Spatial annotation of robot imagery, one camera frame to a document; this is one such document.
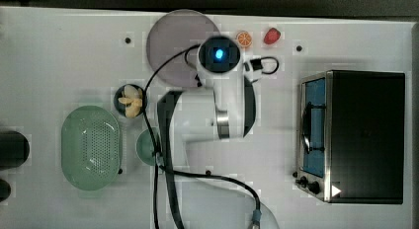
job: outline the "small red toy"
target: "small red toy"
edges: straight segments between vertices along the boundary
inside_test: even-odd
[[[265,38],[263,39],[263,42],[265,44],[273,44],[277,42],[278,39],[280,39],[281,33],[277,29],[270,28],[268,32],[265,34]]]

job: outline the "orange fruit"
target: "orange fruit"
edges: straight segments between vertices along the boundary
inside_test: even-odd
[[[247,48],[252,44],[252,36],[246,31],[238,33],[236,39],[243,48]]]

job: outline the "food item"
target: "food item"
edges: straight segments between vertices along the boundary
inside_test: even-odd
[[[250,36],[250,34],[246,31],[238,33],[236,39],[243,48],[247,48],[252,44],[252,36]]]
[[[280,39],[281,33],[277,29],[270,28],[268,32],[265,34],[265,38],[263,39],[263,43],[265,44],[273,44]]]
[[[126,106],[126,117],[134,118],[139,115],[142,108],[142,90],[126,85],[122,91],[123,96],[118,101]]]

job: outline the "green bowl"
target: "green bowl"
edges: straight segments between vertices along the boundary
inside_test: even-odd
[[[114,180],[121,165],[121,149],[118,122],[102,108],[78,108],[62,125],[62,173],[81,190],[96,191]]]

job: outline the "toaster oven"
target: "toaster oven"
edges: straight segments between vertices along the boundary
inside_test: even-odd
[[[300,82],[297,186],[331,203],[403,201],[403,73],[331,70]]]

